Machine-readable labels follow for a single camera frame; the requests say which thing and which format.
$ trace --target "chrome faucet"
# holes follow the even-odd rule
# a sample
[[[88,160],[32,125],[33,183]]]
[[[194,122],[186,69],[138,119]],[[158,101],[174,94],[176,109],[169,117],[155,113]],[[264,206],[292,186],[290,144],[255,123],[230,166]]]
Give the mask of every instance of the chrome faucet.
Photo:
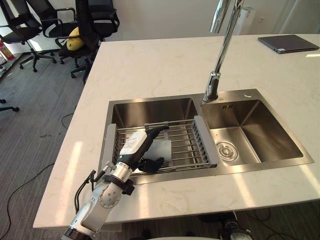
[[[230,0],[219,1],[215,14],[213,16],[212,23],[211,23],[211,27],[210,27],[211,33],[219,33],[221,25],[226,16],[229,4],[230,4]],[[224,62],[224,59],[228,50],[228,46],[232,37],[232,33],[234,32],[243,4],[244,4],[244,0],[235,0],[231,18],[230,18],[228,27],[226,29],[226,33],[223,39],[223,44],[219,53],[218,60],[216,62],[214,71],[210,73],[210,78],[209,78],[207,87],[205,89],[204,96],[202,98],[204,102],[208,103],[218,98],[217,89],[218,89],[219,78],[221,75],[220,68],[222,63]]]

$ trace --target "sink drain strainer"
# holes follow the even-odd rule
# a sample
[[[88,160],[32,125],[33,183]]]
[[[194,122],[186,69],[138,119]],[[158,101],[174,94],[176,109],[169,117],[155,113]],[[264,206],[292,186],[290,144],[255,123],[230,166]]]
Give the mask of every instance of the sink drain strainer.
[[[237,159],[238,151],[232,144],[228,142],[219,142],[216,146],[223,161],[231,162]]]

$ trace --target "stainless steel dish rack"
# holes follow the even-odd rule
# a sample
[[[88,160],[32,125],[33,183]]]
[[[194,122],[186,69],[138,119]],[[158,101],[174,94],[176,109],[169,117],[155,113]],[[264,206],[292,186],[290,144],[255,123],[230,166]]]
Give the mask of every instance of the stainless steel dish rack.
[[[115,123],[107,128],[102,163],[110,159],[115,164],[121,148],[136,131],[145,131],[167,125],[169,129],[160,132],[157,140],[171,141],[171,160],[165,161],[153,174],[168,173],[215,167],[218,163],[217,150],[213,144],[209,129],[201,116],[193,119],[146,123],[144,126],[118,128]],[[146,175],[136,171],[132,176]]]

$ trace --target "fire extinguisher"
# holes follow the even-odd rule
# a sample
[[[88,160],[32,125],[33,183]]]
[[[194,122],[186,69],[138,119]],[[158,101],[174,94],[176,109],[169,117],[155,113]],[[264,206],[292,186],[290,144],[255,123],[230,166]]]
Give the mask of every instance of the fire extinguisher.
[[[4,45],[2,41],[0,41],[0,52],[6,57],[8,60],[12,60],[15,58],[15,56],[12,55],[12,53],[9,51],[9,49]]]

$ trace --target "yellow cushion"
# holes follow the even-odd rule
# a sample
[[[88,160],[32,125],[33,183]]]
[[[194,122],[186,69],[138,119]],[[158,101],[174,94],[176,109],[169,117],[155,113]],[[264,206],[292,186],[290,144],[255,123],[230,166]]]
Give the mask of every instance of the yellow cushion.
[[[79,35],[79,28],[76,27],[72,30],[72,32],[69,34],[69,36],[77,36]],[[76,51],[80,48],[82,48],[85,45],[85,43],[81,40],[80,37],[75,38],[68,38],[66,40],[66,47],[69,51]]]

